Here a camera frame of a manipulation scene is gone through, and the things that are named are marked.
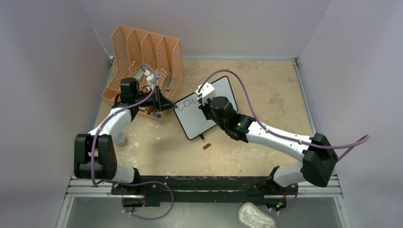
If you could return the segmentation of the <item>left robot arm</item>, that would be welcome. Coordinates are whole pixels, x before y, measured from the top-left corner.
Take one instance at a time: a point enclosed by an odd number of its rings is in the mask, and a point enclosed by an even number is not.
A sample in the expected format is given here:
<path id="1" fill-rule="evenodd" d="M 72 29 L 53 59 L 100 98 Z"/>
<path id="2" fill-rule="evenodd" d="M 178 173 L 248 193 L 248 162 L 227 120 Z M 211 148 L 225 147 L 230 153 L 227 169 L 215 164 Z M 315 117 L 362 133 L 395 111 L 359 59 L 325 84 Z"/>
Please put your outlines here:
<path id="1" fill-rule="evenodd" d="M 74 175 L 92 180 L 94 185 L 102 181 L 120 183 L 129 194 L 137 194 L 142 187 L 139 171 L 118 164 L 114 142 L 141 107 L 152 107 L 161 112 L 177 106 L 158 86 L 150 92 L 142 92 L 139 82 L 132 77 L 122 79 L 120 88 L 107 118 L 90 132 L 75 137 Z"/>

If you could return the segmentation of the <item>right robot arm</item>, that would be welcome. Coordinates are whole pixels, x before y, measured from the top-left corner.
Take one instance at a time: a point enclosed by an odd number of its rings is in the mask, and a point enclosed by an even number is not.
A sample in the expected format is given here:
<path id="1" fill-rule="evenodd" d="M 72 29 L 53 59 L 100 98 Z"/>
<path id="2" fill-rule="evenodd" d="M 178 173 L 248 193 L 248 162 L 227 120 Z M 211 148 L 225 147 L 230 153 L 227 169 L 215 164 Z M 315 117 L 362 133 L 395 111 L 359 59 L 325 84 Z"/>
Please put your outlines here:
<path id="1" fill-rule="evenodd" d="M 314 137 L 298 135 L 297 139 L 307 139 L 312 145 L 304 145 L 269 133 L 265 125 L 260 126 L 254 117 L 239 114 L 224 96 L 208 99 L 199 109 L 207 120 L 212 120 L 230 138 L 245 143 L 254 143 L 275 149 L 297 160 L 288 166 L 275 167 L 267 180 L 267 188 L 279 193 L 285 187 L 300 182 L 309 182 L 317 187 L 326 187 L 330 181 L 338 156 L 329 146 L 329 141 L 319 133 Z"/>

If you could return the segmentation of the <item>brown marker cap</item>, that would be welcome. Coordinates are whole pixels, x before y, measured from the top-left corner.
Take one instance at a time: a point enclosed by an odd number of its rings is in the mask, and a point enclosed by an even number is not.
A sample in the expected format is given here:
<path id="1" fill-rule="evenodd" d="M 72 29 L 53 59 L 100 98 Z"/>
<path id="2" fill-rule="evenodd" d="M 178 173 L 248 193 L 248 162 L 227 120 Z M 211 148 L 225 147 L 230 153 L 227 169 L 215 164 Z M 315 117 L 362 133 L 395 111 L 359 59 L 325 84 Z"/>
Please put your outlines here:
<path id="1" fill-rule="evenodd" d="M 206 149 L 207 149 L 208 147 L 210 147 L 210 146 L 211 146 L 211 144 L 208 143 L 208 144 L 206 144 L 206 145 L 203 146 L 203 149 L 206 150 Z"/>

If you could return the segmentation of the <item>black framed whiteboard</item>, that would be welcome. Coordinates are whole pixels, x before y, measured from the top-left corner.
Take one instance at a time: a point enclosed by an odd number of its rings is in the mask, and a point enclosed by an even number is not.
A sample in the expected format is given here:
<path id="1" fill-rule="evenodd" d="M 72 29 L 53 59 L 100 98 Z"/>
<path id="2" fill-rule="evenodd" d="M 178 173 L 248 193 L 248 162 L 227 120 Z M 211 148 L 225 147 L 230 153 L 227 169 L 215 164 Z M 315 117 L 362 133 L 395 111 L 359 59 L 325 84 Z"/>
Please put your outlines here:
<path id="1" fill-rule="evenodd" d="M 232 103 L 234 110 L 238 110 L 235 96 L 227 76 L 222 76 L 213 81 L 216 95 L 225 96 Z M 175 102 L 174 113 L 188 140 L 202 136 L 208 130 L 216 126 L 212 120 L 206 120 L 203 112 L 199 109 L 199 103 L 195 93 L 191 93 Z"/>

